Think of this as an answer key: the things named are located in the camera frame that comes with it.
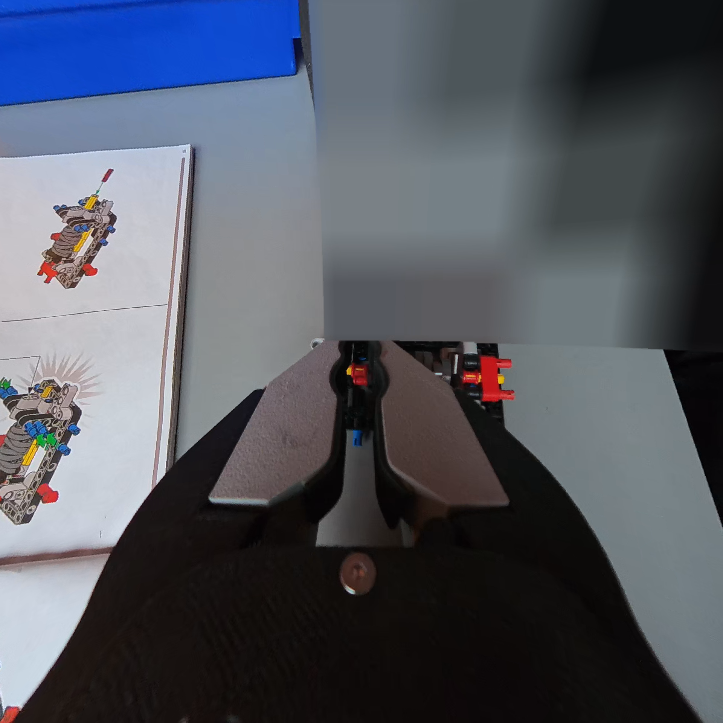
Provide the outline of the blue plastic tray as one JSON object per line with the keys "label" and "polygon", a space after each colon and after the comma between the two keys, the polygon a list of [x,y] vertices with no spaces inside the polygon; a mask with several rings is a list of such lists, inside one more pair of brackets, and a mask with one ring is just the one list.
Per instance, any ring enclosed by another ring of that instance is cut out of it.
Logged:
{"label": "blue plastic tray", "polygon": [[296,1],[2,1],[1,104],[296,73]]}

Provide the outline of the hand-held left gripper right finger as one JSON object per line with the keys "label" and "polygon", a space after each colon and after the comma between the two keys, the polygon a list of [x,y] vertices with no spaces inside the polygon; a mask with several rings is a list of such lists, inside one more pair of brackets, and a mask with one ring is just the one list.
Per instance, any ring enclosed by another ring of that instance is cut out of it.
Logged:
{"label": "hand-held left gripper right finger", "polygon": [[375,490],[391,529],[510,505],[452,387],[393,341],[375,343]]}

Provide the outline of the lego instruction booklet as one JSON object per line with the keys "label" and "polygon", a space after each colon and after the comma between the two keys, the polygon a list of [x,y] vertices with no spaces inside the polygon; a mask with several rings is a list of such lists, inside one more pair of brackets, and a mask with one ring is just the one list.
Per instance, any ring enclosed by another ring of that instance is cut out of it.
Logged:
{"label": "lego instruction booklet", "polygon": [[2,158],[2,566],[108,552],[172,463],[193,172]]}

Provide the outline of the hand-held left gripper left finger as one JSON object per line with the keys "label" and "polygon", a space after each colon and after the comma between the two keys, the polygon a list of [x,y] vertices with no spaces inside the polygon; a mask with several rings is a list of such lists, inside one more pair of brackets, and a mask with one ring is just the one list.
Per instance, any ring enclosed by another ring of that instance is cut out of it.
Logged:
{"label": "hand-held left gripper left finger", "polygon": [[209,495],[215,505],[271,510],[300,502],[320,521],[343,489],[343,344],[326,340],[268,383]]}

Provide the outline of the black lego frame assembly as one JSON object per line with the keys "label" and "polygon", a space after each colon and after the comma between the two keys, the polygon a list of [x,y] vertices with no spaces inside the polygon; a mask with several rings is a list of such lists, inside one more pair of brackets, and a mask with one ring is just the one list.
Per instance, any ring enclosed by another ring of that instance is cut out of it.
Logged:
{"label": "black lego frame assembly", "polygon": [[508,358],[497,356],[497,345],[477,342],[397,341],[396,345],[414,357],[424,371],[403,361],[391,342],[380,343],[378,351],[361,350],[356,342],[351,354],[352,383],[357,368],[365,367],[367,388],[381,391],[376,400],[375,435],[384,441],[391,462],[411,456],[423,447],[461,449],[471,444],[464,410],[459,402],[470,401],[477,411],[493,413],[503,421],[502,402],[515,393],[503,388]]}

